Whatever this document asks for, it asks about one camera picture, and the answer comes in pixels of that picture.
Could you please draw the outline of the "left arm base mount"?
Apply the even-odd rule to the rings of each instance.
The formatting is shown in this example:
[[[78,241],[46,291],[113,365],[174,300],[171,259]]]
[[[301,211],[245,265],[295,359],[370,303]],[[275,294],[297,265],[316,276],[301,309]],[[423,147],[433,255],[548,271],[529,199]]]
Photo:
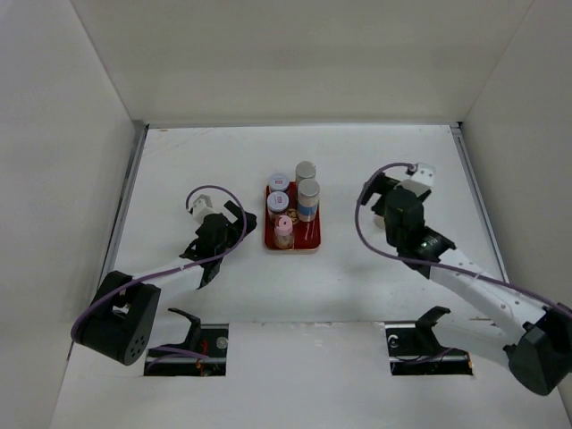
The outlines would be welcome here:
[[[143,375],[147,377],[226,376],[230,326],[203,324],[201,319],[175,307],[168,311],[183,319],[185,336],[176,342],[162,341],[146,355]]]

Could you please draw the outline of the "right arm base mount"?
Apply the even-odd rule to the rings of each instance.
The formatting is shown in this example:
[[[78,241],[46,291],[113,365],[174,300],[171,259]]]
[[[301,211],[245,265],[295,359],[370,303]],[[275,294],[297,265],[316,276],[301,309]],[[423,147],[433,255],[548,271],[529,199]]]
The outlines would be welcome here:
[[[450,313],[446,307],[433,307],[415,321],[384,325],[390,371],[393,376],[473,375],[469,354],[443,347],[433,328]]]

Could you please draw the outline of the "grey-lid spice jar front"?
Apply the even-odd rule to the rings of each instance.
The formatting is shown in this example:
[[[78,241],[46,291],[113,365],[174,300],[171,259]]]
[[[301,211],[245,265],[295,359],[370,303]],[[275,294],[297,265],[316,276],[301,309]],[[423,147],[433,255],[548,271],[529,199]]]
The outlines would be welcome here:
[[[284,173],[274,173],[268,179],[268,189],[270,192],[287,193],[290,187],[290,178]]]

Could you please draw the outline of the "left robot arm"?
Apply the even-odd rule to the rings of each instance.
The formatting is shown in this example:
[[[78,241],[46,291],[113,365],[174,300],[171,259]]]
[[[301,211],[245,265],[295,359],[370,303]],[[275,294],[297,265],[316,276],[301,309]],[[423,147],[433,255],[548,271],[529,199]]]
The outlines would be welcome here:
[[[153,273],[129,275],[112,271],[102,280],[88,308],[71,329],[72,340],[125,366],[145,351],[203,358],[197,353],[200,333],[188,325],[176,327],[170,345],[151,345],[151,334],[162,288],[172,282],[190,281],[184,290],[206,287],[220,272],[223,259],[256,227],[257,217],[228,200],[224,212],[216,212],[203,197],[189,210],[198,222],[196,237],[179,257]]]

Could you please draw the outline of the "grey-lid spice jar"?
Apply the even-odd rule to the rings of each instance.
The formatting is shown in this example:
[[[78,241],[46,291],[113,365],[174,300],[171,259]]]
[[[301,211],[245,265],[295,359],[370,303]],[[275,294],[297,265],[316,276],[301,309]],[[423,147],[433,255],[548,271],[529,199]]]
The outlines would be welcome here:
[[[290,178],[284,173],[274,173],[268,179],[268,189],[270,192],[287,193],[290,187]]]
[[[274,222],[281,215],[286,215],[289,209],[289,196],[283,191],[273,191],[266,198],[266,211],[269,220]]]

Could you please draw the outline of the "yellow-lid spice bottle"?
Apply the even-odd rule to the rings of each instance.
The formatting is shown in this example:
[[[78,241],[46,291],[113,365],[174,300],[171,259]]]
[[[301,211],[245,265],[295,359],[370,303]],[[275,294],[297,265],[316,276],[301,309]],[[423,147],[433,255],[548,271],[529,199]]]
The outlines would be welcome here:
[[[376,215],[376,216],[374,217],[374,224],[375,224],[378,228],[380,228],[380,229],[382,229],[382,230],[385,229],[385,221],[384,221],[384,218],[383,218],[382,216],[380,216],[380,215]]]

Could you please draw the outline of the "grey-cap blue-label bottle front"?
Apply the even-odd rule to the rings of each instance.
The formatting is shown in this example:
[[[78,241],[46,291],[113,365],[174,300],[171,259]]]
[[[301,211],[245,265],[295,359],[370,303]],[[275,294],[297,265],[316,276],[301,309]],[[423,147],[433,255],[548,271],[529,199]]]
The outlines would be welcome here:
[[[297,214],[301,222],[315,220],[320,201],[320,185],[314,179],[304,179],[297,186]]]

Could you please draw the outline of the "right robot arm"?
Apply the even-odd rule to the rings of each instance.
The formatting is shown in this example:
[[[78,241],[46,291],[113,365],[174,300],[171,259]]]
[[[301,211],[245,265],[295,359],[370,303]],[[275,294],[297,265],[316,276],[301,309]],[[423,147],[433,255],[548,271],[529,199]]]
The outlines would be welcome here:
[[[374,214],[383,219],[387,243],[400,261],[427,280],[452,291],[491,320],[462,324],[447,307],[433,307],[416,320],[415,343],[440,355],[447,337],[476,355],[506,367],[529,391],[547,396],[571,372],[571,310],[561,303],[490,277],[455,243],[425,224],[424,202],[432,183],[418,174],[404,181],[375,172],[364,184],[356,207],[373,195]]]

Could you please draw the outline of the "pink-lid spice bottle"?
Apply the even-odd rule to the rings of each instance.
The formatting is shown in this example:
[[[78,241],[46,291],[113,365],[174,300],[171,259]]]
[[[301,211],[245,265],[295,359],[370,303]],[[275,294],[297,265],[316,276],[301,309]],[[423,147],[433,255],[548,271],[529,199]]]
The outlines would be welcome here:
[[[285,214],[274,221],[273,242],[279,249],[290,249],[294,245],[293,222]]]

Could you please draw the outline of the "tall grey-cap blue-label bottle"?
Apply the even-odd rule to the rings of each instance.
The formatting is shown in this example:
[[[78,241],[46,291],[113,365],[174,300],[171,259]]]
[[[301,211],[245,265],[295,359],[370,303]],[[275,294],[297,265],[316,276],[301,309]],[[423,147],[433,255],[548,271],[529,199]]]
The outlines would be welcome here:
[[[297,184],[303,180],[313,180],[316,176],[315,164],[310,161],[301,161],[296,165],[295,174]]]

